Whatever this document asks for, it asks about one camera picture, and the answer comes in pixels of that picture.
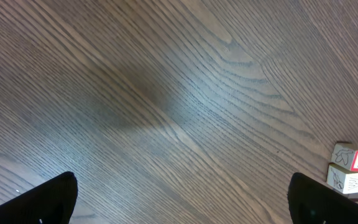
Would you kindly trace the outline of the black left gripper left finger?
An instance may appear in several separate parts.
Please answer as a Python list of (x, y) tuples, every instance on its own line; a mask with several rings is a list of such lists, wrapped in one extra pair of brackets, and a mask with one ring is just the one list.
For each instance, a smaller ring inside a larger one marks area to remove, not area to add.
[(68, 224), (77, 196), (74, 173), (64, 172), (0, 205), (0, 223)]

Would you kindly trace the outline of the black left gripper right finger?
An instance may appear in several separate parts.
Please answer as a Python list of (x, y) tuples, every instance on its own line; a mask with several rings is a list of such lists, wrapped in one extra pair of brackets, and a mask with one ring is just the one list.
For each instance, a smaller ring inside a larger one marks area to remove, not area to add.
[(287, 198), (293, 224), (358, 224), (358, 204), (300, 172), (292, 175)]

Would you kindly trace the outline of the green C wooden block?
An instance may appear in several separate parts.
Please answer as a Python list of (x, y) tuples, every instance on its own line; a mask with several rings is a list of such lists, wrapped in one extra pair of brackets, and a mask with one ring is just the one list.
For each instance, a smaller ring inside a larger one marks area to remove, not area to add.
[(342, 194), (358, 193), (358, 172), (332, 163), (328, 166), (326, 183)]

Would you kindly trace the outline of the red I wooden block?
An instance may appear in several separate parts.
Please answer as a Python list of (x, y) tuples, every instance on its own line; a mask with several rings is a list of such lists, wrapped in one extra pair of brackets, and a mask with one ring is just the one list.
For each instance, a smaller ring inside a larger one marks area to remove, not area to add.
[(358, 149), (354, 144), (337, 142), (331, 154), (331, 162), (351, 172), (358, 172)]

